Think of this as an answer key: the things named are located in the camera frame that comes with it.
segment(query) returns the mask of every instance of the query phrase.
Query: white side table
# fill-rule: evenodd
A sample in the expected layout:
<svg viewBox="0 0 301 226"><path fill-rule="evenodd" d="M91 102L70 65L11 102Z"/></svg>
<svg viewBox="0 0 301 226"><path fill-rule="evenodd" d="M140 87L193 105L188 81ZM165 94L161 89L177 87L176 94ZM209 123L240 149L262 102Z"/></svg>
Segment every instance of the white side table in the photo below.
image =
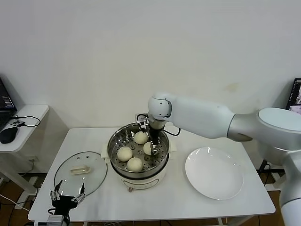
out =
<svg viewBox="0 0 301 226"><path fill-rule="evenodd" d="M42 120L48 110L49 107L47 105L25 105L16 114L20 117L34 116ZM34 118L24 118L22 119L22 121L25 121L26 124L28 125L34 125L37 123L37 120ZM6 125L4 129L9 127L12 127L12 125L9 124ZM35 129L36 127L19 128L14 141L12 141L9 144L0 143L0 153L17 153L18 151L20 151ZM26 201L29 195L35 195L37 193L37 189L33 186L37 180L37 177L32 177L31 180L28 182L14 170L14 166L7 163L5 159L3 159L1 156L0 156L0 172L24 189L23 193L21 194L17 202L24 202Z"/></svg>

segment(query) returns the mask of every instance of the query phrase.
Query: pot handle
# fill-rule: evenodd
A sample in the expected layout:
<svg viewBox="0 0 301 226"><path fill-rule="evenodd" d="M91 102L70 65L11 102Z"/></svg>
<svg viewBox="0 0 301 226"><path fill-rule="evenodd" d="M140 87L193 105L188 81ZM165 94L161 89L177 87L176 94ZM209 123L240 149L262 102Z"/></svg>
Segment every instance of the pot handle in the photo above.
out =
<svg viewBox="0 0 301 226"><path fill-rule="evenodd" d="M110 163L110 158L108 155L108 144L104 144L101 150L100 157L104 158L106 163Z"/></svg>
<svg viewBox="0 0 301 226"><path fill-rule="evenodd" d="M170 159L175 159L175 155L176 155L176 151L177 151L177 147L175 146L175 143L171 140L169 140L169 158Z"/></svg>

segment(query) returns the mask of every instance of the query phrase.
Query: stainless steel pot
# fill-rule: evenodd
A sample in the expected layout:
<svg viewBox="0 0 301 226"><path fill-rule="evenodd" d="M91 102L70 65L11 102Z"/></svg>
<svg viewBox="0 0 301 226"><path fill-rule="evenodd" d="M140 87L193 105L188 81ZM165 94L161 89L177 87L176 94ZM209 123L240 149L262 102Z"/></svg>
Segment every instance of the stainless steel pot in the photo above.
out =
<svg viewBox="0 0 301 226"><path fill-rule="evenodd" d="M113 169L121 176L131 180L142 180L155 176L166 166L169 157L169 140L163 131L159 134L160 148L154 156L144 154L143 145L134 142L134 135L139 131L137 124L128 124L116 131L108 143L108 156ZM130 147L133 157L142 160L143 170L141 172L129 171L127 163L117 158L117 152L123 146Z"/></svg>

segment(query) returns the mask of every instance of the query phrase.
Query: laptop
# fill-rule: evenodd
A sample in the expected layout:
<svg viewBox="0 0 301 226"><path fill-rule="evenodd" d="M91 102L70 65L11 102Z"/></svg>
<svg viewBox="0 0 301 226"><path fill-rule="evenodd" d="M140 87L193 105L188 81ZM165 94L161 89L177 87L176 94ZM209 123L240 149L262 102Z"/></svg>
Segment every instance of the laptop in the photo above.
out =
<svg viewBox="0 0 301 226"><path fill-rule="evenodd" d="M14 116L16 112L17 108L0 78L0 130L6 126L10 117Z"/></svg>

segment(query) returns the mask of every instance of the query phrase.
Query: white table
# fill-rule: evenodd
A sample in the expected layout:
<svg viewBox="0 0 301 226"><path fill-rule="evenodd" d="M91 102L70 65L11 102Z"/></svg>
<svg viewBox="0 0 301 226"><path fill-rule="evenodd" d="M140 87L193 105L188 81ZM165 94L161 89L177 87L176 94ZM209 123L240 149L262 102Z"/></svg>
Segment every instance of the white table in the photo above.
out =
<svg viewBox="0 0 301 226"><path fill-rule="evenodd" d="M54 189L53 181L58 167L68 157L78 152L99 153L117 129L69 130L28 215L30 220L38 222L47 220L47 210L52 207L49 192ZM170 139L177 146L176 156L168 162L166 176L156 187L130 193L108 164L108 173L103 184L77 208L70 211L71 221L138 221L247 216L240 218L236 223L233 222L233 225L239 225L253 215L275 212L275 207L241 143L225 138L210 140L186 131ZM197 192L189 183L184 171L185 160L191 151L204 146L226 150L241 164L245 180L242 190L236 197L225 201L213 200Z"/></svg>
<svg viewBox="0 0 301 226"><path fill-rule="evenodd" d="M47 105L25 105L23 108L21 108L16 115L19 117L23 116L34 116L40 120L43 119L45 114L47 113L49 107ZM38 120L34 118L24 118L21 119L25 122L27 125L35 125L38 123ZM6 125L4 129L13 127L12 125ZM9 153L13 154L15 157L22 160L22 157L17 154L18 151L22 149L30 135L33 133L33 131L36 129L36 127L20 127L15 139L8 144L1 144L0 143L0 153ZM4 158L0 156L0 172L14 181L17 185L19 185L21 188L24 189L23 193L21 194L20 198L17 202L24 202L26 201L27 197L29 195L35 195L37 192L37 189L33 186L35 183L37 177L31 178L31 180L28 182L23 177L21 177L14 169L14 166L10 165L6 162Z"/></svg>

